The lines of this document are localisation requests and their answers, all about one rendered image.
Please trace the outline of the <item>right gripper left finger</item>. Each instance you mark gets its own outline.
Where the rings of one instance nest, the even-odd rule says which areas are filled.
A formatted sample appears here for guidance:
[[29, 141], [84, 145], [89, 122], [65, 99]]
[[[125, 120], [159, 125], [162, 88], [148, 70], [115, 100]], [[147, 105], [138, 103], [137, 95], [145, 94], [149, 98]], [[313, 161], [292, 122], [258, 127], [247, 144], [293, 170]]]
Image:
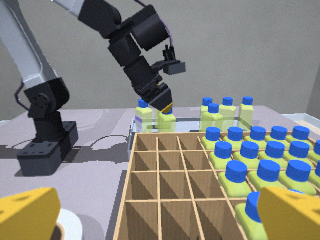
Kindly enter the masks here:
[[55, 188], [0, 198], [0, 240], [50, 240], [60, 210]]

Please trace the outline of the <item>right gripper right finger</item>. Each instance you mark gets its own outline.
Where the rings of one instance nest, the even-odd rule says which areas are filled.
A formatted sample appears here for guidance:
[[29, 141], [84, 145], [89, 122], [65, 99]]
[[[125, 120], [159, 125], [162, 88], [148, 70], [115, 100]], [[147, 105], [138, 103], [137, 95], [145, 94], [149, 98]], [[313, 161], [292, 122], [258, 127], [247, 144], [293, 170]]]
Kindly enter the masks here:
[[268, 240], [320, 240], [320, 198], [262, 187], [257, 212]]

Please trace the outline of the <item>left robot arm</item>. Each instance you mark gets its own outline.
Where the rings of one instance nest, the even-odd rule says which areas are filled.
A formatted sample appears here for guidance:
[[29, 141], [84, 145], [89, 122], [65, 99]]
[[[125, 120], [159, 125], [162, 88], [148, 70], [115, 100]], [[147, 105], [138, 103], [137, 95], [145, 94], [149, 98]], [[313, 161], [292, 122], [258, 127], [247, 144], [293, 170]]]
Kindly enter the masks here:
[[[151, 4], [122, 22], [120, 12], [105, 0], [52, 1], [98, 31], [103, 39], [110, 39], [108, 50], [121, 67], [130, 67], [140, 59], [141, 51], [130, 33], [146, 51], [170, 37]], [[62, 121], [57, 111], [68, 102], [69, 91], [42, 53], [18, 0], [0, 0], [0, 38], [27, 88], [23, 91], [31, 103], [27, 115], [33, 118], [37, 133], [17, 158], [48, 158], [77, 125], [76, 121]], [[186, 72], [185, 62], [176, 60], [168, 45], [162, 51], [165, 60], [150, 66], [154, 74], [161, 69], [168, 75]]]

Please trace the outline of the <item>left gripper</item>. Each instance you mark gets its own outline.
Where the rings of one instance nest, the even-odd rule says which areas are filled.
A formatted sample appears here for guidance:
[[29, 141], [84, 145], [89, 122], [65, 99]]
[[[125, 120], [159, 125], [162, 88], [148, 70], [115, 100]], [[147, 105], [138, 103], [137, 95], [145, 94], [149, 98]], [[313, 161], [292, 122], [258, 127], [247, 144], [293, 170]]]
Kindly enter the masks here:
[[131, 80], [134, 91], [149, 105], [163, 113], [168, 113], [173, 105], [171, 89], [166, 83], [159, 82], [163, 78], [157, 72], [154, 74], [145, 57], [139, 56], [137, 63], [124, 67], [123, 71]]

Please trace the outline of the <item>brown cardboard carton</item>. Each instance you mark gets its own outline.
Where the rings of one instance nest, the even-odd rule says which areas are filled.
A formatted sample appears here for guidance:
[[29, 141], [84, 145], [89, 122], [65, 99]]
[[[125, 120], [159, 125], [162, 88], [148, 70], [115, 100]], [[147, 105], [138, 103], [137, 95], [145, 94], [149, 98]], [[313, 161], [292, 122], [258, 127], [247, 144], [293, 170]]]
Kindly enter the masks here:
[[135, 133], [113, 240], [247, 240], [205, 135]]

